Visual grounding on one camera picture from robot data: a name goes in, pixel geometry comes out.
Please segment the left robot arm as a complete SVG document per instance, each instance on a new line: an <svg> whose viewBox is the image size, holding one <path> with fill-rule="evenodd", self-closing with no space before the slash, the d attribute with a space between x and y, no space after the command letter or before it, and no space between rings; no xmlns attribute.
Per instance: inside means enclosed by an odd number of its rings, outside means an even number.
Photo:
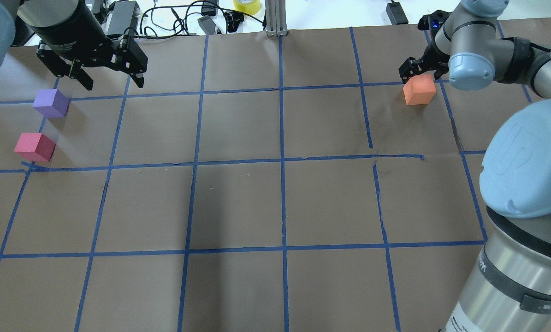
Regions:
<svg viewBox="0 0 551 332"><path fill-rule="evenodd" d="M0 0L0 67L20 19L40 38L36 56L54 76L92 90L86 69L106 67L128 74L142 88L148 57L136 42L138 11L135 1L107 9L103 0Z"/></svg>

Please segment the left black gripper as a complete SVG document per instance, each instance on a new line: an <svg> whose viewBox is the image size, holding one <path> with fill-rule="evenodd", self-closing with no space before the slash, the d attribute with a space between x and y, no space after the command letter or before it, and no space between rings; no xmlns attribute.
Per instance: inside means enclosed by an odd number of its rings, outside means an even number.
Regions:
<svg viewBox="0 0 551 332"><path fill-rule="evenodd" d="M144 87L148 57L134 36L125 33L112 42L88 6L30 5L29 25L41 38L36 56L54 76L69 77L91 91L94 81L82 67L107 67Z"/></svg>

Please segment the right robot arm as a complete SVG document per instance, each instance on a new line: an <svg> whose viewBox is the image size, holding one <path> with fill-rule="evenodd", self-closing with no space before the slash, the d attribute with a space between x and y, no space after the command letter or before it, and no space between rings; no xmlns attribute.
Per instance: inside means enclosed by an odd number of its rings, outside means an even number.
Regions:
<svg viewBox="0 0 551 332"><path fill-rule="evenodd" d="M507 0L462 0L418 28L432 34L420 59L399 68L449 74L454 88L492 82L526 84L541 97L494 135L480 173L480 193L494 231L484 244L444 332L540 332L551 319L551 46L518 37L497 39Z"/></svg>

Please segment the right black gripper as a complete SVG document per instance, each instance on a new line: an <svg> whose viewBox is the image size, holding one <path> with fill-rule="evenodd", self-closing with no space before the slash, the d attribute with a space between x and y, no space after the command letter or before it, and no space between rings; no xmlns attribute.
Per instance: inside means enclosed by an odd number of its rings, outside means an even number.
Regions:
<svg viewBox="0 0 551 332"><path fill-rule="evenodd" d="M448 62L450 55L444 53L439 49L436 43L435 36L439 36L451 42L451 39L446 35L444 28L440 28L439 32L432 35L430 31L424 31L425 34L429 34L429 42L420 59L414 57L407 58L398 69L402 84L406 84L411 78L418 76L419 74L427 73L428 71L434 71L435 80L440 78L450 71Z"/></svg>

